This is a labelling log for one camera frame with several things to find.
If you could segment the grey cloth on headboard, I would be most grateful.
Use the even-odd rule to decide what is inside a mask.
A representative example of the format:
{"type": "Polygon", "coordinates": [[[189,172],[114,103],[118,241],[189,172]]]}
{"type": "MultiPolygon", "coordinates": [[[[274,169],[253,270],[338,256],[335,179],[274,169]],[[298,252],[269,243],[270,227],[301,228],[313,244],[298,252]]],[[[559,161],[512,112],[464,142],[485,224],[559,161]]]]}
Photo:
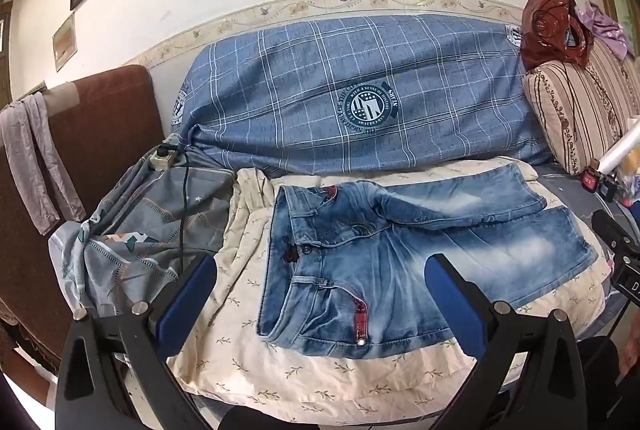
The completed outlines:
{"type": "Polygon", "coordinates": [[[85,216],[85,207],[54,144],[41,92],[2,109],[1,139],[17,193],[40,235],[50,233],[61,216],[48,193],[38,159],[48,172],[64,219],[80,221],[85,216]]]}

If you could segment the blue plaid duvet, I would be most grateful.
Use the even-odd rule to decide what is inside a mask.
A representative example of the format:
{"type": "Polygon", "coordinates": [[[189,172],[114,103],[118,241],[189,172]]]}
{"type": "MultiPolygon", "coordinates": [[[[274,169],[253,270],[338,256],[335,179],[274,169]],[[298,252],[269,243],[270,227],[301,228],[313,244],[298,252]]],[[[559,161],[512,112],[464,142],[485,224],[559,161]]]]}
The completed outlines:
{"type": "Polygon", "coordinates": [[[209,44],[177,95],[181,144],[238,170],[339,174],[550,150],[520,31],[440,14],[310,20],[209,44]]]}

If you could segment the cream leaf-print quilt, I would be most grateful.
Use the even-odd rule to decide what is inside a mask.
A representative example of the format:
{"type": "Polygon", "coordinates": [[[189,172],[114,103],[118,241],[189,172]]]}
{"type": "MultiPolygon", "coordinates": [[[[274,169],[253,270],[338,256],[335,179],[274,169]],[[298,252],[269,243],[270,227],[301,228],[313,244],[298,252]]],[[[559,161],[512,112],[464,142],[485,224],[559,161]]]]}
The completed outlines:
{"type": "Polygon", "coordinates": [[[283,185],[346,176],[236,175],[218,283],[182,350],[167,364],[186,392],[299,424],[382,424],[441,410],[474,361],[454,338],[390,358],[349,360],[284,350],[256,334],[274,196],[283,185]]]}

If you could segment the striped floral pillow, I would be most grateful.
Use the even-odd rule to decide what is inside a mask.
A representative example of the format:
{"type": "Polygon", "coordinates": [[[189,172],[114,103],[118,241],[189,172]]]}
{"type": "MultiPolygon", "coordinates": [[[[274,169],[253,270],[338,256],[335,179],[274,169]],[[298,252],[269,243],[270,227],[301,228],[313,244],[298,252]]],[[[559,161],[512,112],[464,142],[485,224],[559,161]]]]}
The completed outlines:
{"type": "Polygon", "coordinates": [[[601,40],[587,66],[552,60],[528,72],[524,93],[560,166],[571,176],[601,158],[639,115],[639,61],[601,40]]]}

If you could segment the white plastic roll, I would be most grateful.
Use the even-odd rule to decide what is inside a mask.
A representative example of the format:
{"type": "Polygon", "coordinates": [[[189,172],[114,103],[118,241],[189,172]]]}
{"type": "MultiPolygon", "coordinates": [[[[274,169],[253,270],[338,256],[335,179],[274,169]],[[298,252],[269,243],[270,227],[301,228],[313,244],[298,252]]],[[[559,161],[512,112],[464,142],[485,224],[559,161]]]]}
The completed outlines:
{"type": "Polygon", "coordinates": [[[599,159],[598,171],[602,174],[611,173],[620,162],[639,144],[639,117],[628,119],[626,133],[599,159]]]}

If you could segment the grey patterned bedsheet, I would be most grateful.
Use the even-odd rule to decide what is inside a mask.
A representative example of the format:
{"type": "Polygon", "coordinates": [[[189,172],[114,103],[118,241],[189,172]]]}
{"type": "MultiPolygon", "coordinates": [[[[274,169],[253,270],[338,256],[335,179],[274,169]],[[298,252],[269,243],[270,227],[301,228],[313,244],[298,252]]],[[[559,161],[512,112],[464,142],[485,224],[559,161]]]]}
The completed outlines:
{"type": "Polygon", "coordinates": [[[152,301],[193,257],[221,248],[234,172],[198,150],[154,171],[153,152],[124,173],[85,221],[67,221],[50,236],[50,259],[71,310],[122,314],[152,301]]]}

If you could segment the small wall picture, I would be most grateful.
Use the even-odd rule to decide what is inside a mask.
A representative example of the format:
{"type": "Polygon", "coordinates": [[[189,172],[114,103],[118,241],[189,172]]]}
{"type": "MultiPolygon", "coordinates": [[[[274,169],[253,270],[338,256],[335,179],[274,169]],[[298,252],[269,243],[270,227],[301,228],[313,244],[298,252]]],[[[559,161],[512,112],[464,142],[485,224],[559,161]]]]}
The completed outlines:
{"type": "Polygon", "coordinates": [[[59,72],[77,52],[74,14],[70,14],[55,31],[52,37],[52,50],[55,71],[59,72]]]}

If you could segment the purple cloth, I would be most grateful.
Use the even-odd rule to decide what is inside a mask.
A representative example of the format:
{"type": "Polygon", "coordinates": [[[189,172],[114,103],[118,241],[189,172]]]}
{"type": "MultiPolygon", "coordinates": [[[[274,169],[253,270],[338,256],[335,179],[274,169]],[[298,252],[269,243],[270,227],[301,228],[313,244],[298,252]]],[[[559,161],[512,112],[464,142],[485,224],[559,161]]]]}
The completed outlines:
{"type": "Polygon", "coordinates": [[[634,55],[624,27],[603,12],[594,2],[585,0],[584,6],[577,14],[580,22],[597,39],[600,39],[618,60],[634,55]]]}

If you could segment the blue denim jeans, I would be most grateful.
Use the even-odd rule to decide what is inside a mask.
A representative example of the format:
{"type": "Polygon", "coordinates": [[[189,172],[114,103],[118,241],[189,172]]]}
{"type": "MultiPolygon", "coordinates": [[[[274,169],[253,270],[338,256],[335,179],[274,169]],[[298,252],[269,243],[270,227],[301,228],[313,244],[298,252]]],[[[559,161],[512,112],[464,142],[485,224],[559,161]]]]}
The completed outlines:
{"type": "Polygon", "coordinates": [[[445,256],[491,300],[525,306],[596,260],[565,207],[516,164],[382,186],[281,187],[257,321],[265,341],[309,356],[388,358],[447,340],[424,282],[445,256]]]}

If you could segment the white power strip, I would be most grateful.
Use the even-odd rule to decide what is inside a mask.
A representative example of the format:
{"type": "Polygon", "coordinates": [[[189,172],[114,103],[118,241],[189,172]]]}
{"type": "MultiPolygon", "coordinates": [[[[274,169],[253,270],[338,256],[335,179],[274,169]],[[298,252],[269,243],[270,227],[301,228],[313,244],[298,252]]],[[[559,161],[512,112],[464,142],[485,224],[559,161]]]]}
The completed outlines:
{"type": "Polygon", "coordinates": [[[154,171],[167,171],[174,165],[178,153],[180,153],[179,137],[171,133],[151,154],[149,166],[154,171]]]}

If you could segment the red black small box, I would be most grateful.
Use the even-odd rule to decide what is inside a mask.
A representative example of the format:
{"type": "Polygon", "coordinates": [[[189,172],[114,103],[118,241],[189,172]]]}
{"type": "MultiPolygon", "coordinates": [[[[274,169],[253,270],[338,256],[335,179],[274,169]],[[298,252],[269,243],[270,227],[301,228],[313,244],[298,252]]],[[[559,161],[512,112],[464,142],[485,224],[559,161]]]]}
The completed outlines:
{"type": "Polygon", "coordinates": [[[588,166],[582,172],[580,176],[580,182],[582,183],[582,187],[589,193],[595,193],[598,190],[599,184],[601,181],[600,172],[593,168],[593,166],[588,166]]]}

